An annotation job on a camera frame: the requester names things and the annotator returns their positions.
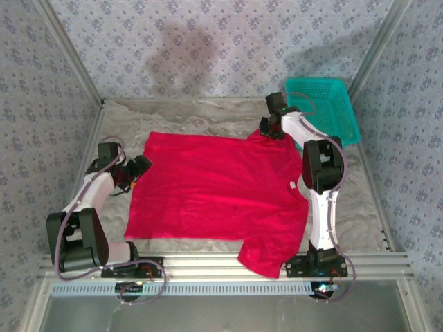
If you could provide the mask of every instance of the vent slot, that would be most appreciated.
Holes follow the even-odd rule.
[[[115,282],[56,282],[52,296],[115,295]],[[161,282],[143,285],[143,293],[155,295]],[[177,282],[169,283],[162,296],[312,295],[310,282]]]

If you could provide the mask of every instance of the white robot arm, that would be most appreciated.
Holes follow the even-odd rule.
[[[306,256],[295,256],[286,263],[287,276],[332,277],[333,272],[338,271],[340,275],[346,276],[345,260],[334,245],[338,243],[335,233],[338,190],[331,195],[331,190],[343,177],[344,162],[340,151],[325,139],[326,134],[304,119],[300,109],[288,107],[281,93],[268,95],[266,104],[270,117],[262,118],[260,133],[274,139],[283,139],[288,134],[303,147],[302,177],[312,201],[313,227],[309,251]],[[340,138],[328,139],[341,147]]]
[[[304,125],[301,123],[302,113],[299,111],[292,111],[285,116],[282,116],[282,130],[283,132],[290,135],[301,147],[304,146],[306,142],[309,141],[321,141],[319,135],[314,134],[317,132],[326,136],[325,133],[317,130],[309,122],[305,122],[304,125],[311,127],[311,131],[308,131]],[[330,161],[328,157],[320,155],[320,161]],[[319,194],[314,189],[309,189],[312,200],[312,233],[311,233],[311,243],[317,249],[332,249],[334,244],[331,242],[329,230],[327,226],[328,211],[327,205],[329,201],[330,190],[324,190],[323,193]],[[333,193],[332,196],[332,234],[334,235],[335,243],[338,243],[335,233],[335,209],[336,201],[338,196],[338,190]]]
[[[108,167],[110,162],[120,155],[120,149],[121,146],[116,142],[100,143],[98,158],[88,168],[78,194],[61,212],[52,213],[46,219],[49,248],[54,264],[57,236],[62,220],[72,208],[74,209],[62,237],[58,261],[60,272],[109,266],[138,259],[133,243],[107,241],[98,217],[106,198],[115,187],[119,187],[121,193],[130,191],[134,181],[151,166],[146,157],[137,156],[126,165],[125,158],[122,157],[118,163]]]

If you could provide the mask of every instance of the teal basket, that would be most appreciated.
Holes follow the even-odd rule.
[[[360,131],[355,119],[346,85],[334,78],[289,78],[286,92],[299,92],[312,99],[316,115],[306,119],[318,130],[329,136],[338,136],[343,147],[360,142]],[[288,106],[296,106],[302,112],[312,112],[309,100],[299,95],[287,96]]]

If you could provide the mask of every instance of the red t-shirt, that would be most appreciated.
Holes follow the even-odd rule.
[[[154,132],[143,155],[152,166],[133,189],[126,239],[244,240],[239,261],[272,278],[298,252],[308,202],[290,136]]]

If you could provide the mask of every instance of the wall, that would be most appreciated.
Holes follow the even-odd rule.
[[[260,96],[356,73],[391,0],[51,0],[104,98]]]
[[[32,1],[0,1],[0,331],[16,331],[45,218],[67,203],[97,106]]]
[[[354,103],[394,235],[443,331],[443,4],[414,0]]]

